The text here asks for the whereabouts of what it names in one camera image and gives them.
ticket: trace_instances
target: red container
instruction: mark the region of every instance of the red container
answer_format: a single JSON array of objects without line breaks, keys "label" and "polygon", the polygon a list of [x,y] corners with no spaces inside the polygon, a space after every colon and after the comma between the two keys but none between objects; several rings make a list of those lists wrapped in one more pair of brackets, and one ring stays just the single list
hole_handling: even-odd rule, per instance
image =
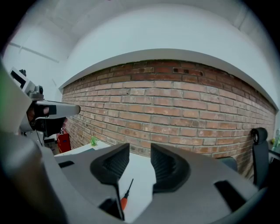
[{"label": "red container", "polygon": [[60,153],[71,150],[69,134],[63,129],[59,134],[56,134],[57,145]]}]

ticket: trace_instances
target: green object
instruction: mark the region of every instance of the green object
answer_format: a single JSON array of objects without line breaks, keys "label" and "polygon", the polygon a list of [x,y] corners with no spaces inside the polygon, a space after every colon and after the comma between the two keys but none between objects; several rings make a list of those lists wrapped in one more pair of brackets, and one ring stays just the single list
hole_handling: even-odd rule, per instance
[{"label": "green object", "polygon": [[276,137],[273,143],[272,151],[277,151],[277,148],[280,146],[280,130],[276,131]]},{"label": "green object", "polygon": [[92,146],[92,147],[96,146],[96,145],[97,145],[97,141],[98,141],[97,137],[92,136],[92,137],[91,137],[91,140],[90,140],[91,146]]}]

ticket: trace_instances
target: white table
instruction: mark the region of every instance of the white table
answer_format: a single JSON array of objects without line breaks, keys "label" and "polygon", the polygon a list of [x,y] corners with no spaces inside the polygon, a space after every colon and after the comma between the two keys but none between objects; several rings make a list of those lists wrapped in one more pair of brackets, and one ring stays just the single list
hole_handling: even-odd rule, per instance
[{"label": "white table", "polygon": [[[107,143],[98,141],[95,150],[109,147]],[[81,146],[71,151],[56,156],[78,154],[91,149],[90,144]],[[129,188],[132,178],[133,184],[129,191],[127,205],[124,210],[125,222],[132,223],[152,201],[153,184],[156,183],[154,168],[151,159],[137,154],[129,154],[129,163],[119,180],[119,196],[123,198]]]}]

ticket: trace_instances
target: potted plant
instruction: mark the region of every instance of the potted plant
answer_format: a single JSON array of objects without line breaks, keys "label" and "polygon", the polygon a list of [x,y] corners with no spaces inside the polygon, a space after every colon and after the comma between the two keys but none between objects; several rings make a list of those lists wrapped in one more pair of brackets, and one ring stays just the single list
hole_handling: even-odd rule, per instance
[{"label": "potted plant", "polygon": [[90,144],[92,147],[96,146],[97,145],[97,137],[95,137],[95,135],[91,136],[91,140],[90,140]]}]

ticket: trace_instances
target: orange screwdriver handle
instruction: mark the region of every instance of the orange screwdriver handle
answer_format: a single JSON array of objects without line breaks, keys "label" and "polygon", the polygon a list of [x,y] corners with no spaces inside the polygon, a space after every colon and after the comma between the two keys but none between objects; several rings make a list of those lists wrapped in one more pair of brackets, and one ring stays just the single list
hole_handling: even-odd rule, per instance
[{"label": "orange screwdriver handle", "polygon": [[127,203],[127,198],[122,198],[121,199],[121,207],[122,210],[124,210],[126,208],[126,203]]}]

